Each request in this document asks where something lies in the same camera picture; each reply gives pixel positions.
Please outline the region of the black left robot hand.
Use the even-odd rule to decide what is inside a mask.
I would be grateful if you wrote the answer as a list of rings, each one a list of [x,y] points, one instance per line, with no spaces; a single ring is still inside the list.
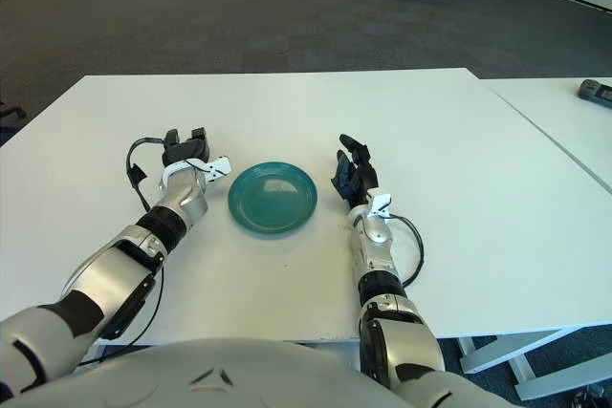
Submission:
[[[207,132],[204,127],[193,129],[191,137],[183,141],[180,141],[178,130],[171,129],[166,132],[163,146],[162,162],[164,166],[190,159],[203,162],[208,162],[209,159]]]

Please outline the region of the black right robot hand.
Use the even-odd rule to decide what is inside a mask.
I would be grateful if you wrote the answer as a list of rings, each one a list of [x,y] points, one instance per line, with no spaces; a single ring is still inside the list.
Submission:
[[[379,186],[368,147],[345,134],[339,135],[339,141],[350,156],[341,149],[337,151],[337,168],[331,184],[351,208],[367,204],[368,190]]]

